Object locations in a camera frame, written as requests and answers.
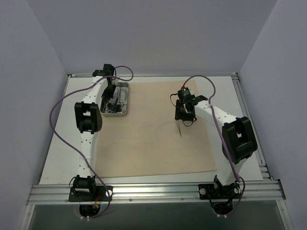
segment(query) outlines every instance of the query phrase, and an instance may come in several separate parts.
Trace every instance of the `white table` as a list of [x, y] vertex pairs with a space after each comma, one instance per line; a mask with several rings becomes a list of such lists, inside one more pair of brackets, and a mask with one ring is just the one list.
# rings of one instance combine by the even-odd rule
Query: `white table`
[[[133, 82], [152, 82], [152, 81], [180, 81], [187, 77], [135, 77]], [[242, 117], [242, 111], [236, 95], [231, 77], [210, 77], [216, 86], [216, 95], [212, 103], [224, 111]], [[203, 78], [194, 78], [200, 94], [209, 97], [212, 92], [211, 84]], [[88, 87], [92, 78], [69, 78], [65, 94], [77, 89]], [[59, 118], [56, 124], [58, 133], [72, 145], [80, 148], [80, 133], [76, 127], [74, 104], [80, 102], [86, 92], [74, 94], [64, 100]], [[207, 124], [209, 139], [213, 152], [219, 152], [220, 158], [223, 158], [222, 143], [216, 131], [211, 124]], [[79, 165], [79, 154], [73, 149], [61, 142], [58, 137], [53, 135], [51, 145], [48, 151], [47, 160], [44, 166], [40, 184], [68, 184], [72, 177], [76, 176]], [[103, 178], [107, 184], [143, 184], [143, 183], [184, 183], [184, 182], [212, 182], [217, 171], [186, 173], [176, 175], [158, 175], [158, 176], [138, 176], [138, 177], [120, 177]], [[245, 181], [262, 181], [261, 171], [256, 159], [256, 154], [250, 157], [241, 169], [240, 175]]]

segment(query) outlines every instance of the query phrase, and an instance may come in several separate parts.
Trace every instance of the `metal tray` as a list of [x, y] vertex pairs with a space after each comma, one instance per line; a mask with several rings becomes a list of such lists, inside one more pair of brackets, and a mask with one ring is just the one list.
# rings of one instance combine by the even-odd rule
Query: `metal tray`
[[125, 116], [128, 112], [129, 84], [127, 82], [118, 82], [116, 87], [120, 88], [119, 102], [117, 102], [115, 110], [107, 111], [107, 105], [102, 101], [100, 112], [103, 116]]

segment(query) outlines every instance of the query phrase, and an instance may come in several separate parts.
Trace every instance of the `plywood sheet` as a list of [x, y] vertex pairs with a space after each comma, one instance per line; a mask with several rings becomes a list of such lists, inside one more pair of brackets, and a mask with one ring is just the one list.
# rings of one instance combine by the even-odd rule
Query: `plywood sheet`
[[[130, 83], [128, 114], [103, 117], [95, 170], [102, 177], [198, 173], [216, 170], [206, 123], [185, 127], [180, 137], [169, 95], [183, 81]], [[193, 80], [186, 85], [198, 95]]]

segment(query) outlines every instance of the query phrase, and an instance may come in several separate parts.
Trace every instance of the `screw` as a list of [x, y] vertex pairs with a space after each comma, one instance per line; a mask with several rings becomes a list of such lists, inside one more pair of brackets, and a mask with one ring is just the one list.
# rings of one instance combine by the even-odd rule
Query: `screw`
[[[112, 191], [111, 191], [111, 190], [109, 190], [109, 194], [110, 194], [110, 196], [112, 196]], [[107, 192], [106, 192], [106, 196], [109, 197], [109, 195], [107, 194]]]
[[239, 188], [235, 188], [234, 192], [235, 192], [235, 194], [239, 194], [240, 193], [240, 189]]
[[201, 189], [200, 189], [200, 194], [201, 194], [201, 195], [205, 195], [205, 194], [206, 194], [206, 189], [201, 188]]

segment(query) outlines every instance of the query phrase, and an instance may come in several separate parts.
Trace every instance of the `gray wall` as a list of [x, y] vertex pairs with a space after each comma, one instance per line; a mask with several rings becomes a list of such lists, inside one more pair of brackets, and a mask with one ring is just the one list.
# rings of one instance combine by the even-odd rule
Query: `gray wall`
[[307, 1], [278, 0], [239, 77], [295, 229], [307, 226]]
[[51, 139], [67, 76], [25, 0], [0, 1], [0, 228], [18, 229]]
[[67, 73], [238, 72], [276, 0], [28, 0]]

